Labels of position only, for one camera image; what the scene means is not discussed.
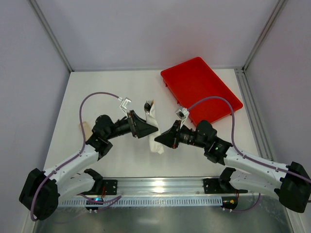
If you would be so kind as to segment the white paper napkin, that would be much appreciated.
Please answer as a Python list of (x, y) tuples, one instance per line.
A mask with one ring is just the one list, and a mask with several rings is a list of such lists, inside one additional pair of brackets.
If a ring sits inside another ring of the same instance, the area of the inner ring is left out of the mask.
[(160, 136), (161, 132), (160, 132), (159, 125), (156, 119), (156, 108), (155, 108), (154, 100), (150, 102), (150, 106), (151, 106), (150, 110), (145, 111), (146, 122), (158, 128), (158, 131), (148, 135), (150, 151), (153, 153), (162, 154), (164, 152), (163, 145), (155, 141), (155, 138), (157, 136)]

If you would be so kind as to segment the silver fork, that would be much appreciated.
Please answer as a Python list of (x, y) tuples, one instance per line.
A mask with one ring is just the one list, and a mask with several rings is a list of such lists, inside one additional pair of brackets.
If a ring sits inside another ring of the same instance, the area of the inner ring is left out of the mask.
[(145, 114), (149, 115), (151, 112), (151, 108), (154, 104), (154, 100), (147, 100), (144, 104), (144, 112)]

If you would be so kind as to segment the red plastic tray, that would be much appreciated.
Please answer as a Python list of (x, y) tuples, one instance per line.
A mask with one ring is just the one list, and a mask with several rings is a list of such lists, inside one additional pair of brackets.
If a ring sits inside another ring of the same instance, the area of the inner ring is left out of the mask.
[[(243, 103), (205, 63), (196, 57), (161, 71), (165, 86), (183, 107), (190, 108), (203, 98), (218, 96), (227, 100), (233, 111), (243, 107)], [(228, 105), (218, 99), (206, 100), (189, 110), (190, 121), (197, 125), (201, 120), (214, 123), (228, 115)]]

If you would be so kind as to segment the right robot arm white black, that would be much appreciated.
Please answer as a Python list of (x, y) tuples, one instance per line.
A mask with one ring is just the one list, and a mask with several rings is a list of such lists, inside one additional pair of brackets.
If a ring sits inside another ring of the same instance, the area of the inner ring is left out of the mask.
[(269, 161), (242, 152), (235, 145), (217, 136), (210, 123), (202, 120), (195, 130), (179, 120), (155, 138), (155, 141), (175, 149), (187, 144), (204, 149), (204, 156), (225, 166), (219, 185), (226, 192), (248, 190), (278, 199), (286, 208), (303, 213), (311, 196), (311, 179), (304, 167)]

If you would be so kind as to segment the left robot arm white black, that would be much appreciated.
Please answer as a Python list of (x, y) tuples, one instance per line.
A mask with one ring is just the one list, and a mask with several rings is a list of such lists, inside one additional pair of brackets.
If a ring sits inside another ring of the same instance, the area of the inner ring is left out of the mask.
[(157, 131), (156, 126), (147, 123), (133, 110), (116, 122), (108, 115), (99, 116), (92, 135), (79, 152), (51, 168), (44, 171), (35, 168), (28, 174), (19, 201), (30, 211), (32, 221), (47, 219), (66, 199), (101, 189), (103, 178), (99, 173), (92, 169), (86, 169), (82, 174), (78, 172), (108, 154), (113, 147), (110, 139), (127, 133), (143, 138)]

